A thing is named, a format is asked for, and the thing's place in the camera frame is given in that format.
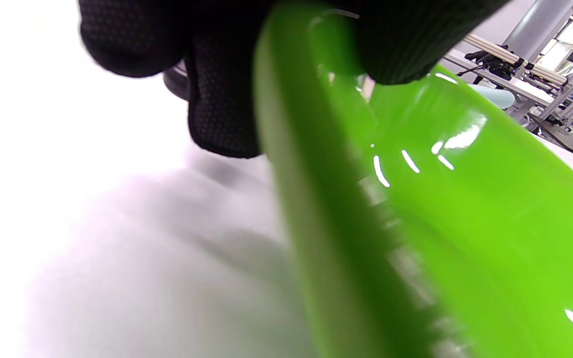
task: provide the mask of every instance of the black clamp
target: black clamp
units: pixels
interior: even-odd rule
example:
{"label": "black clamp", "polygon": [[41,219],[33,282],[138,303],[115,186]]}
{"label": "black clamp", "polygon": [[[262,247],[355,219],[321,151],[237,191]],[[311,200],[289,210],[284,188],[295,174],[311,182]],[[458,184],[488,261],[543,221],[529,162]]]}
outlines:
{"label": "black clamp", "polygon": [[521,67],[521,65],[525,62],[525,59],[519,57],[518,60],[516,60],[516,62],[514,63],[514,69],[516,70],[517,68]]}

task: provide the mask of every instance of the finger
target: finger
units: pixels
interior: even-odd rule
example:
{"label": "finger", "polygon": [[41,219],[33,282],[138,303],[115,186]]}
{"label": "finger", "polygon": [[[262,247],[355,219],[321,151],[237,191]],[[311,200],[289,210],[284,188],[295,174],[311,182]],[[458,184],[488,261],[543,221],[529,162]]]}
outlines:
{"label": "finger", "polygon": [[380,84],[420,79],[507,0],[365,0],[357,27],[360,60]]}
{"label": "finger", "polygon": [[261,153],[252,103],[253,49],[267,6],[210,11],[194,19],[185,56],[189,130],[203,149],[227,157]]}
{"label": "finger", "polygon": [[118,75],[155,75],[185,52],[189,0],[79,0],[79,9],[88,52]]}

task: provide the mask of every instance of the gray cylinder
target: gray cylinder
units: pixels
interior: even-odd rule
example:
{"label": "gray cylinder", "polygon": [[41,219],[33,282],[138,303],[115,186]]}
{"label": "gray cylinder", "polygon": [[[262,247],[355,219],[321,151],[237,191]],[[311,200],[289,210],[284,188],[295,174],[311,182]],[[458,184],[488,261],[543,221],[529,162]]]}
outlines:
{"label": "gray cylinder", "polygon": [[573,14],[573,0],[536,0],[504,44],[516,55],[534,61]]}

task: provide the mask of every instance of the light blue object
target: light blue object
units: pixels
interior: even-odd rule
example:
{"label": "light blue object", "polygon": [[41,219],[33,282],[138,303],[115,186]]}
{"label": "light blue object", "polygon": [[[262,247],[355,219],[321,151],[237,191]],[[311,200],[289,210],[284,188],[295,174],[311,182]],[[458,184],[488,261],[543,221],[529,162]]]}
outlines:
{"label": "light blue object", "polygon": [[470,87],[501,109],[512,106],[516,101],[514,94],[508,90],[491,89],[479,85],[470,85]]}

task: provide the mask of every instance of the green plastic tray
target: green plastic tray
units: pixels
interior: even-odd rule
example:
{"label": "green plastic tray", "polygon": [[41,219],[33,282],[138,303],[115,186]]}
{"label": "green plastic tray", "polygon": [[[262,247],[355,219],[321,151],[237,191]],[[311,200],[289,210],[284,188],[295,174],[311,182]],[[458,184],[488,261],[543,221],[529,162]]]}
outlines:
{"label": "green plastic tray", "polygon": [[320,356],[573,357],[573,172],[439,66],[368,93],[352,21],[282,4],[255,57]]}

